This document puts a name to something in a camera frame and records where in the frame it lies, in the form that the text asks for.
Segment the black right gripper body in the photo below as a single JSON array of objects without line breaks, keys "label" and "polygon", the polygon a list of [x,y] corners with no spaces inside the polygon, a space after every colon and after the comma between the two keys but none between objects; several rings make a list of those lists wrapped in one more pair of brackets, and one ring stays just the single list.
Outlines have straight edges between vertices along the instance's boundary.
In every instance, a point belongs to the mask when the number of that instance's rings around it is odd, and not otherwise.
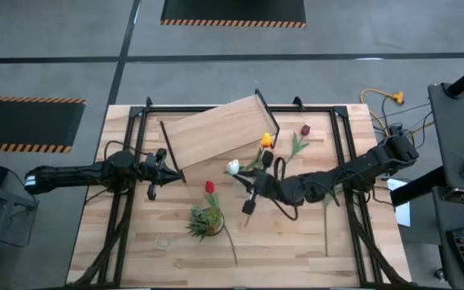
[{"label": "black right gripper body", "polygon": [[250,192],[250,197],[244,202],[242,207],[242,212],[244,214],[253,214],[256,207],[256,197],[261,196],[269,199],[272,201],[282,212],[284,210],[282,207],[277,203],[277,179],[267,173],[267,169],[271,167],[274,155],[271,151],[265,151],[262,157],[262,167],[261,168],[254,168],[255,169],[255,177],[253,182],[253,189]]}]

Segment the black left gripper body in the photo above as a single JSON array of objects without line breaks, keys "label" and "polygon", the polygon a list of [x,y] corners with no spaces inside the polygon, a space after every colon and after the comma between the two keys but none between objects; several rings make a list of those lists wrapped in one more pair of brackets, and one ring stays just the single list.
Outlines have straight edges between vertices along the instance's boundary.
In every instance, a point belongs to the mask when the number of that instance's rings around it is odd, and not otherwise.
[{"label": "black left gripper body", "polygon": [[167,152],[164,148],[160,148],[155,154],[147,153],[146,159],[139,164],[139,175],[137,180],[149,181],[150,185],[147,190],[147,197],[150,201],[156,199],[156,186],[164,186],[167,172],[165,171],[165,158]]}]

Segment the orange artificial tulip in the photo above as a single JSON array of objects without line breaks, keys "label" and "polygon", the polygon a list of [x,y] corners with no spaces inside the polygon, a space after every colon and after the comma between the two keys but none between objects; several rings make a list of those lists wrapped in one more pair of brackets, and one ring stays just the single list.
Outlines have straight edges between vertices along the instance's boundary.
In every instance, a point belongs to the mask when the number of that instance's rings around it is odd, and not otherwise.
[{"label": "orange artificial tulip", "polygon": [[271,135],[269,133],[264,133],[261,139],[260,149],[258,149],[257,155],[253,161],[248,165],[240,166],[241,171],[249,171],[251,169],[257,168],[262,163],[263,153],[267,148],[271,148],[272,141]]}]

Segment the maroon artificial tulip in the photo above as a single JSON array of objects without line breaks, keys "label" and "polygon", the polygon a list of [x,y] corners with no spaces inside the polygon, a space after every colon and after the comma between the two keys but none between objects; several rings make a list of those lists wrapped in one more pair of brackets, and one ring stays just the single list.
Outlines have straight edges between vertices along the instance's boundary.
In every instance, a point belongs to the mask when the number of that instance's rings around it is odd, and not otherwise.
[{"label": "maroon artificial tulip", "polygon": [[303,125],[300,129],[300,133],[296,132],[292,135],[292,150],[290,156],[286,159],[286,162],[290,162],[296,154],[306,148],[309,144],[305,142],[305,137],[310,133],[311,127],[309,125]]}]

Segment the wooden shelf with black legs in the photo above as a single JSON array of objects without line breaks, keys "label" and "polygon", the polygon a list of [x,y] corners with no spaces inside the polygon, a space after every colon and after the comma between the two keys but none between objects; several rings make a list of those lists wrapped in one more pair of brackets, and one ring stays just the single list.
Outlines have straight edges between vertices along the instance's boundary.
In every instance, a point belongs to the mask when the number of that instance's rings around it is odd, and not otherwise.
[{"label": "wooden shelf with black legs", "polygon": [[280,132],[259,90],[249,97],[159,124],[182,180],[186,180],[186,168],[259,141],[264,134],[276,138]]}]

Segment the red artificial tulip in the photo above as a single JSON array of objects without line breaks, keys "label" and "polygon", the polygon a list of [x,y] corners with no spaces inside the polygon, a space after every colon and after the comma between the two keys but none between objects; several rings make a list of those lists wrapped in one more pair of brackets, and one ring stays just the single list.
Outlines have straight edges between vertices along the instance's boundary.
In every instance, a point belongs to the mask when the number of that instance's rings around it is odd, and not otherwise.
[{"label": "red artificial tulip", "polygon": [[[209,204],[211,206],[218,207],[218,198],[214,195],[215,185],[214,185],[213,182],[211,182],[211,181],[206,181],[205,182],[205,192],[207,193],[207,200],[208,200]],[[233,252],[233,256],[234,256],[234,262],[235,262],[236,265],[238,265],[238,258],[237,258],[237,255],[236,255],[234,243],[233,243],[233,240],[231,238],[230,232],[228,231],[226,226],[223,226],[223,228],[226,231],[227,237],[229,238],[230,245],[232,247],[232,252]]]}]

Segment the succulent plants in black bowl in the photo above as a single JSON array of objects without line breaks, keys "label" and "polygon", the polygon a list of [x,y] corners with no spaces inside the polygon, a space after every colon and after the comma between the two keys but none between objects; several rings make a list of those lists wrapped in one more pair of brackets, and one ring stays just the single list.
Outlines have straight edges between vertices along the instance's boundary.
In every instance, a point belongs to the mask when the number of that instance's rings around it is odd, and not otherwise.
[{"label": "succulent plants in black bowl", "polygon": [[211,206],[201,208],[193,206],[189,211],[188,233],[203,240],[219,234],[225,227],[224,217],[220,208]]}]

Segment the clear smooth glass vase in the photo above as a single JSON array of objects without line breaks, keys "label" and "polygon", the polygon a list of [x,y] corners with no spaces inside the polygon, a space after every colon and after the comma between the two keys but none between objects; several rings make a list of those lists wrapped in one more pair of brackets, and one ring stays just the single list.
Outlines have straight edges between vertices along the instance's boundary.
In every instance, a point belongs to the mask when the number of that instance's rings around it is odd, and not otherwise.
[{"label": "clear smooth glass vase", "polygon": [[159,234],[155,238],[155,245],[160,249],[160,250],[167,250],[172,243],[171,236],[168,234]]}]

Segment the black mat with hazard stripes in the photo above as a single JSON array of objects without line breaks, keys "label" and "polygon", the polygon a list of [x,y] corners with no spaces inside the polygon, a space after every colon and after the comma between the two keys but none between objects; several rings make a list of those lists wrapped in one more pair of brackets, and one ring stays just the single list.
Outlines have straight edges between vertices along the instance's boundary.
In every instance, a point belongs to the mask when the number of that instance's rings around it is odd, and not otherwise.
[{"label": "black mat with hazard stripes", "polygon": [[0,151],[68,153],[87,101],[0,96]]}]

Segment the white paper sheet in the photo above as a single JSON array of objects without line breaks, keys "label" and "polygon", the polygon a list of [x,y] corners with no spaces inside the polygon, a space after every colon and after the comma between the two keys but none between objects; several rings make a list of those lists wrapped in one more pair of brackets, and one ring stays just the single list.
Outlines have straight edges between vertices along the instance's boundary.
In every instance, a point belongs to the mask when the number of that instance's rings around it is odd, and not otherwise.
[{"label": "white paper sheet", "polygon": [[[398,189],[404,185],[406,185],[406,181],[396,180],[396,179],[388,179],[387,180],[387,187],[390,190]],[[411,226],[411,214],[410,214],[410,202],[406,202],[402,205],[396,206],[395,209],[396,220],[399,226]]]}]

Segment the black mat with hazard stripe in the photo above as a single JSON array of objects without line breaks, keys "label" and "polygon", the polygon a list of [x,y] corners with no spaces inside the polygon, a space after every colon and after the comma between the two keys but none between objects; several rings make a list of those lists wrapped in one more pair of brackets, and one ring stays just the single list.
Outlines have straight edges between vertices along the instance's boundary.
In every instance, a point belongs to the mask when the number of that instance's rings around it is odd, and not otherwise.
[{"label": "black mat with hazard stripe", "polygon": [[304,0],[164,0],[164,26],[305,28]]}]

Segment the dark grey desk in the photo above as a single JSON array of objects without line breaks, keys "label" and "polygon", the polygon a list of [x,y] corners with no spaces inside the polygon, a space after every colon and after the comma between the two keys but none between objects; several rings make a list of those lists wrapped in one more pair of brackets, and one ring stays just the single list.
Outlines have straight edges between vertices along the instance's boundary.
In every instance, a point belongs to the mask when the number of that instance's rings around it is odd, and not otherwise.
[{"label": "dark grey desk", "polygon": [[464,229],[464,204],[443,199],[451,189],[464,189],[464,95],[461,99],[450,98],[442,85],[430,85],[428,91],[445,176],[444,185],[432,188],[442,266],[450,287],[464,290],[464,274],[447,237],[449,231]]}]

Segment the black aluminium table frame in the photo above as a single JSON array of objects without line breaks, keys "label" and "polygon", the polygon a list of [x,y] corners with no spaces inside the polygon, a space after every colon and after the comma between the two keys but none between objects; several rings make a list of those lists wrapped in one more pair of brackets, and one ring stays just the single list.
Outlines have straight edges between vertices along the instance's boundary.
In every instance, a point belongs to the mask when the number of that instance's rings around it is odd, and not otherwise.
[{"label": "black aluminium table frame", "polygon": [[[304,124],[311,126],[307,138],[310,143],[288,164],[286,176],[303,172],[328,171],[338,166],[338,154],[331,126],[331,113],[337,116],[343,159],[350,160],[344,123],[351,124],[354,150],[364,154],[377,144],[371,128],[367,106],[297,106],[276,112],[280,135],[274,154],[284,158],[291,152],[292,134]],[[175,106],[152,106],[145,120],[144,151],[165,147],[159,121],[174,122],[195,114],[174,112]],[[132,204],[130,229],[119,275],[118,245],[110,254],[106,277],[96,275],[93,284],[103,280],[102,289],[117,288],[311,288],[358,287],[358,269],[351,242],[345,199],[341,187],[337,189],[341,207],[333,202],[328,206],[328,250],[325,256],[323,202],[299,208],[299,219],[287,219],[269,200],[259,198],[255,212],[245,229],[246,215],[241,212],[248,198],[245,189],[236,188],[233,178],[224,174],[226,163],[238,159],[248,164],[255,158],[260,142],[215,156],[184,170],[187,183],[175,182],[157,188],[155,201],[147,199],[147,183],[139,184]],[[226,228],[234,243],[238,265],[226,232],[205,238],[192,237],[186,229],[189,210],[194,205],[207,206],[204,198],[205,182],[215,184],[215,194],[224,213]],[[103,248],[109,221],[112,196],[102,194],[84,207],[67,283],[77,281]],[[368,213],[377,247],[387,261],[404,279],[410,281],[408,261],[390,205],[370,201]],[[163,251],[155,245],[159,234],[171,236],[171,246]]]}]

